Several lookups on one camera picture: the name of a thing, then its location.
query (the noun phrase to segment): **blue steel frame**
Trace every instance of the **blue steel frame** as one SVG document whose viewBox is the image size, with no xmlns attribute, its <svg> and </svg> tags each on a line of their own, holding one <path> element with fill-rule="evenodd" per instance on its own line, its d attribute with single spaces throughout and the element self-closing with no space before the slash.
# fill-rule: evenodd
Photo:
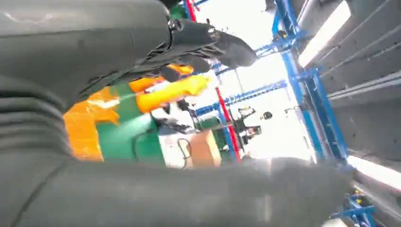
<svg viewBox="0 0 401 227">
<path fill-rule="evenodd" d="M 224 103 L 226 103 L 226 105 L 229 106 L 229 105 L 232 105 L 232 104 L 235 104 L 235 103 L 239 103 L 239 102 L 251 99 L 251 98 L 255 98 L 257 96 L 264 95 L 264 94 L 266 94 L 268 92 L 271 92 L 273 90 L 277 90 L 277 89 L 280 89 L 280 88 L 284 88 L 284 87 L 287 87 L 287 84 L 286 84 L 286 82 L 284 80 L 281 80 L 281 81 L 279 81 L 277 83 L 269 84 L 269 85 L 263 86 L 261 88 L 252 90 L 252 91 L 248 91 L 248 92 L 245 92 L 245 93 L 242 93 L 242 94 L 238 94 L 238 95 L 235 95 L 235 96 L 231 96 L 231 97 L 225 98 L 224 99 Z M 201 115 L 210 113 L 212 111 L 218 110 L 218 108 L 219 108 L 219 103 L 215 102 L 215 103 L 213 103 L 211 105 L 208 105 L 208 106 L 201 107 L 201 108 L 197 109 L 196 110 L 196 114 L 198 116 L 201 116 Z"/>
<path fill-rule="evenodd" d="M 220 104 L 217 104 L 216 110 L 218 111 L 218 117 L 220 119 L 220 123 L 222 125 L 227 125 L 227 121 L 226 121 L 226 118 L 224 117 L 223 112 L 221 111 Z M 235 160 L 234 145 L 233 145 L 233 142 L 232 142 L 231 137 L 230 137 L 230 132 L 228 131 L 227 127 L 223 128 L 223 132 L 224 132 L 224 137 L 226 138 L 226 142 L 227 142 L 227 145 L 228 145 L 228 150 L 230 151 L 231 158 L 233 160 Z"/>
<path fill-rule="evenodd" d="M 275 0 L 275 2 L 277 11 L 272 28 L 273 35 L 277 34 L 280 22 L 282 22 L 282 27 L 285 29 L 287 34 L 296 35 L 299 33 L 296 17 L 292 11 L 289 0 Z M 304 94 L 309 94 L 313 102 L 313 108 L 318 115 L 320 126 L 324 131 L 326 141 L 316 141 L 317 138 L 314 136 L 316 129 L 313 126 L 312 119 L 307 111 L 303 111 L 305 124 L 309 129 L 312 141 L 315 145 L 317 145 L 317 142 L 328 142 L 332 157 L 338 159 L 340 162 L 346 163 L 348 157 L 347 145 L 337 124 L 329 99 L 327 98 L 326 91 L 319 76 L 319 70 L 311 69 L 306 71 L 301 69 L 295 63 L 292 52 L 282 53 L 282 57 L 288 70 L 288 79 L 294 90 L 298 103 L 302 103 Z M 320 156 L 322 158 L 329 158 L 324 157 L 323 153 L 321 153 Z M 333 214 L 332 218 L 348 217 L 354 222 L 355 226 L 375 227 L 376 224 L 372 216 L 372 213 L 375 211 L 375 207 L 362 207 L 359 205 L 357 203 L 359 196 L 361 195 L 355 194 L 349 196 L 346 209 L 342 212 Z"/>
<path fill-rule="evenodd" d="M 290 3 L 286 0 L 276 0 L 275 2 L 277 10 L 272 28 L 273 36 L 277 35 L 280 22 L 282 22 L 283 29 L 287 32 L 288 35 L 296 35 L 299 31 L 299 28 L 296 17 L 292 13 L 292 10 L 287 9 L 287 7 L 290 8 Z M 296 101 L 298 102 L 298 105 L 301 106 L 304 101 L 304 95 L 306 93 L 305 89 L 299 83 L 300 70 L 297 67 L 291 51 L 281 53 L 281 57 L 283 58 L 284 64 L 287 68 L 288 80 L 294 91 Z M 304 118 L 305 126 L 309 132 L 311 142 L 316 151 L 316 158 L 318 160 L 325 159 L 323 147 L 321 145 L 321 141 L 319 140 L 319 136 L 311 114 L 308 111 L 302 111 L 302 116 Z"/>
</svg>

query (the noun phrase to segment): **black cable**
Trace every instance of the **black cable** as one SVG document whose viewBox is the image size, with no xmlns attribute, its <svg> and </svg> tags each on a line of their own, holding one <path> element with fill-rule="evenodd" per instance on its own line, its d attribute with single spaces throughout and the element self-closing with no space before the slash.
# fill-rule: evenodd
<svg viewBox="0 0 401 227">
<path fill-rule="evenodd" d="M 141 136 L 154 133 L 156 130 L 157 130 L 157 129 L 155 129 L 155 128 L 148 129 L 148 130 L 146 130 L 146 131 L 144 131 L 144 132 L 142 132 L 142 133 L 140 133 L 140 134 L 138 134 L 138 135 L 135 135 L 135 136 L 132 138 L 132 152 L 133 152 L 133 154 L 134 154 L 134 159 L 135 159 L 137 162 L 139 162 L 138 153 L 137 153 L 136 148 L 135 148 L 135 147 L 136 147 L 137 140 L 138 140 Z"/>
<path fill-rule="evenodd" d="M 181 140 L 186 141 L 186 142 L 188 143 L 187 149 L 188 149 L 189 156 L 186 155 L 184 149 L 181 147 L 181 143 L 180 143 Z M 191 143 L 190 143 L 187 139 L 179 138 L 179 139 L 177 140 L 177 144 L 178 144 L 178 147 L 179 147 L 180 150 L 181 150 L 181 153 L 183 154 L 184 166 L 182 167 L 182 169 L 185 169 L 185 168 L 187 167 L 187 165 L 188 165 L 188 161 L 187 161 L 187 160 L 188 160 L 189 158 L 192 157 L 192 147 L 191 147 Z"/>
</svg>

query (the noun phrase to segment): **black machine part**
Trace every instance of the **black machine part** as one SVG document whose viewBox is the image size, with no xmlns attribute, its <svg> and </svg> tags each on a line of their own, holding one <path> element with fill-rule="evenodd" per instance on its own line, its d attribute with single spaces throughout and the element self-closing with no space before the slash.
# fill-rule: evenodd
<svg viewBox="0 0 401 227">
<path fill-rule="evenodd" d="M 0 226 L 319 226 L 346 192 L 295 159 L 181 171 L 82 162 L 62 115 L 170 42 L 157 0 L 0 0 Z"/>
</svg>

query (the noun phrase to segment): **red pole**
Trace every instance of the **red pole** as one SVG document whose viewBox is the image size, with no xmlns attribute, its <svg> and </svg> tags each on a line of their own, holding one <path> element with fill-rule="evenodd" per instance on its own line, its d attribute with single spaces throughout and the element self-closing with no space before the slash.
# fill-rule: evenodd
<svg viewBox="0 0 401 227">
<path fill-rule="evenodd" d="M 195 12 L 193 11 L 193 7 L 192 7 L 191 2 L 189 2 L 189 0 L 185 0 L 185 3 L 188 6 L 189 17 L 191 18 L 191 21 L 196 22 Z"/>
<path fill-rule="evenodd" d="M 218 102 L 220 103 L 221 109 L 223 110 L 224 117 L 226 118 L 226 121 L 229 122 L 230 114 L 228 113 L 223 97 L 221 96 L 220 89 L 218 87 L 216 88 L 216 92 L 217 92 Z M 239 155 L 238 141 L 232 125 L 228 126 L 228 131 L 230 132 L 231 141 L 233 142 L 235 158 L 238 160 L 238 162 L 241 162 L 241 157 Z"/>
<path fill-rule="evenodd" d="M 196 22 L 195 12 L 193 10 L 190 0 L 185 0 L 185 4 L 187 5 L 191 21 Z M 227 122 L 230 122 L 230 114 L 228 113 L 223 97 L 221 96 L 220 89 L 218 87 L 216 88 L 216 92 L 217 92 L 218 102 L 220 103 L 221 109 L 223 110 L 224 117 Z M 232 125 L 229 125 L 228 132 L 230 133 L 230 138 L 231 141 L 233 142 L 235 158 L 237 159 L 238 162 L 241 162 L 241 157 L 239 155 L 238 141 Z"/>
</svg>

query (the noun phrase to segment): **fluorescent light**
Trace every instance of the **fluorescent light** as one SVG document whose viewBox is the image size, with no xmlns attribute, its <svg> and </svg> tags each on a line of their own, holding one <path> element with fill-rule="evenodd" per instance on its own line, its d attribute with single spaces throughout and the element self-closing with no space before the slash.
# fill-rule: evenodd
<svg viewBox="0 0 401 227">
<path fill-rule="evenodd" d="M 348 157 L 348 163 L 361 173 L 390 187 L 401 190 L 401 173 L 354 156 Z"/>
<path fill-rule="evenodd" d="M 304 52 L 299 56 L 299 64 L 305 67 L 350 17 L 351 11 L 349 10 L 348 3 L 344 0 L 329 16 L 314 38 L 309 42 Z"/>
</svg>

